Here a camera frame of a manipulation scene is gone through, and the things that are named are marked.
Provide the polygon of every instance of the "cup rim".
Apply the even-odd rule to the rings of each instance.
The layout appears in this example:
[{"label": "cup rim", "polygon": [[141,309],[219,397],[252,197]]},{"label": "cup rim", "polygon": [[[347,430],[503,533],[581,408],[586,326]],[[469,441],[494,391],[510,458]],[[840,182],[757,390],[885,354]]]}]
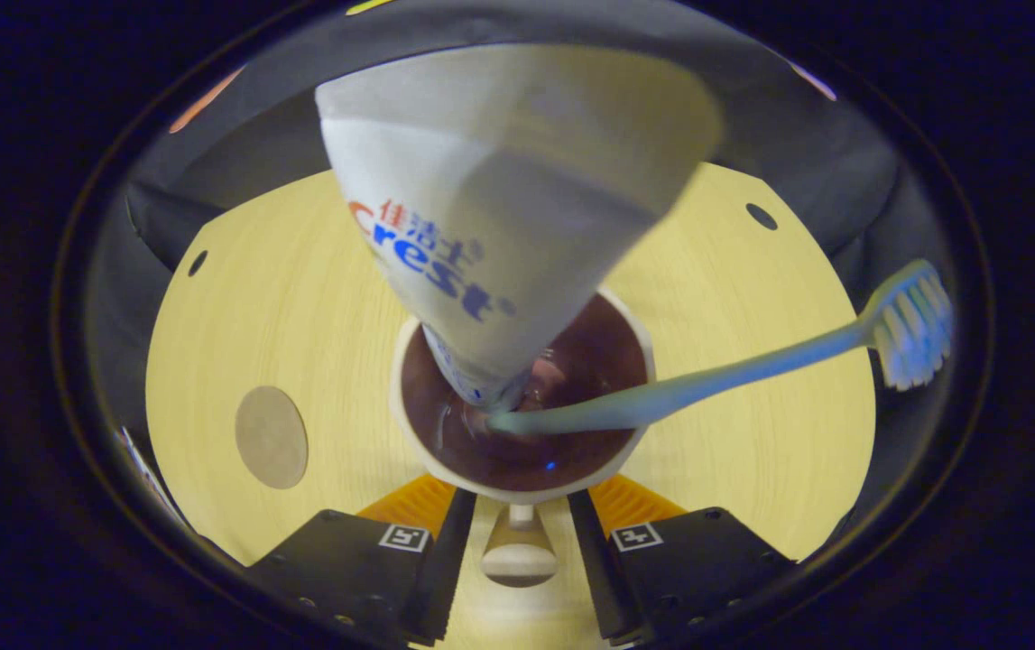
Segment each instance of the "cup rim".
[{"label": "cup rim", "polygon": [[[607,300],[624,318],[629,328],[632,329],[633,336],[638,339],[638,346],[641,347],[642,357],[645,359],[645,382],[656,382],[657,373],[654,370],[653,362],[653,341],[650,337],[649,330],[645,329],[645,325],[629,312],[627,305],[607,287],[599,287],[596,295]],[[453,470],[449,470],[446,465],[438,461],[438,457],[430,452],[430,449],[425,445],[421,444],[421,441],[417,437],[417,432],[414,431],[409,421],[409,415],[407,415],[405,410],[405,395],[402,393],[401,383],[402,367],[405,365],[405,352],[409,350],[410,341],[412,341],[413,334],[417,332],[419,326],[421,326],[421,322],[418,318],[410,316],[409,320],[405,321],[405,325],[402,325],[401,330],[397,332],[396,348],[392,353],[392,367],[389,376],[389,411],[392,413],[393,419],[397,421],[402,433],[405,433],[406,439],[409,439],[409,443],[413,446],[414,451],[417,452],[421,464],[425,466],[427,472],[440,480],[447,482],[447,484],[453,484],[460,486],[460,489],[479,494],[481,497],[495,498],[497,501],[512,503],[513,505],[535,505],[535,503],[552,501],[552,499],[562,498],[575,491],[586,490],[588,486],[598,484],[600,481],[613,477],[617,473],[617,470],[620,470],[621,466],[628,460],[629,453],[632,453],[633,449],[638,447],[638,442],[642,440],[646,429],[649,429],[649,424],[633,429],[632,436],[625,442],[624,447],[621,447],[616,455],[611,457],[607,464],[595,472],[588,474],[587,477],[578,478],[578,480],[569,482],[569,484],[541,491],[508,491],[493,489],[493,486],[468,480],[468,478],[456,474]]]}]

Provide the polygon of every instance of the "round table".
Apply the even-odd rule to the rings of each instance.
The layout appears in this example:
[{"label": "round table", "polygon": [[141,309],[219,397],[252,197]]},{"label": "round table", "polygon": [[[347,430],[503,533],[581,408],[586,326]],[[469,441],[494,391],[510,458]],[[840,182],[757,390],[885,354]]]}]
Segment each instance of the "round table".
[{"label": "round table", "polygon": [[[650,330],[658,378],[855,317],[834,268],[777,195],[706,164],[607,285]],[[159,308],[146,382],[153,451],[196,532],[248,565],[320,510],[356,513],[421,476],[388,408],[406,317],[331,172],[200,231]],[[284,391],[303,420],[306,467],[291,489],[257,480],[236,446],[237,408],[258,386]],[[800,560],[855,503],[875,415],[868,353],[853,350],[653,424],[622,474],[686,509],[727,507]],[[538,507],[561,570],[528,589],[477,568],[501,507],[477,499],[444,646],[604,647],[566,501]]]}]

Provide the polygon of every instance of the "toothpaste tube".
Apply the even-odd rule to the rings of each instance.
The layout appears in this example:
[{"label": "toothpaste tube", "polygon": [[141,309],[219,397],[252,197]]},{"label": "toothpaste tube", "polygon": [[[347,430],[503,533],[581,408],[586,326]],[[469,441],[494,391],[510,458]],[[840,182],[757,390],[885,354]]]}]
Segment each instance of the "toothpaste tube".
[{"label": "toothpaste tube", "polygon": [[720,132],[700,79],[588,46],[473,46],[316,89],[357,230],[444,378],[511,410],[541,350]]}]

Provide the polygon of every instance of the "orange gripper part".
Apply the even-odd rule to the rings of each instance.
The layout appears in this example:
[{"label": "orange gripper part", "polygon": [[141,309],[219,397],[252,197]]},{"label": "orange gripper part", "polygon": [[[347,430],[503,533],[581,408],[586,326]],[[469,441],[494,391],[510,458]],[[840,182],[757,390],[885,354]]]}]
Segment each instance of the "orange gripper part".
[{"label": "orange gripper part", "polygon": [[607,481],[590,489],[590,498],[596,509],[596,518],[601,522],[601,530],[609,538],[609,531],[620,527],[632,527],[645,522],[657,522],[685,514],[686,509],[661,497],[655,491],[645,489],[621,474],[615,474]]},{"label": "orange gripper part", "polygon": [[425,474],[391,491],[356,515],[386,524],[426,528],[436,539],[455,491],[453,485]]}]

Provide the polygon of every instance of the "toothbrush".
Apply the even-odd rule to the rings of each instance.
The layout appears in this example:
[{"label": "toothbrush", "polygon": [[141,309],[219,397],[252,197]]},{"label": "toothbrush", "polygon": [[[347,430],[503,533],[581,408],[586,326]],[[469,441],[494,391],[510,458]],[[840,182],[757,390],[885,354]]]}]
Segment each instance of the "toothbrush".
[{"label": "toothbrush", "polygon": [[899,391],[926,385],[949,357],[954,313],[938,272],[924,259],[889,276],[849,325],[781,350],[711,371],[644,384],[545,411],[501,413],[494,432],[551,435],[637,429],[743,384],[797,371],[844,351],[879,350],[885,384]]}]

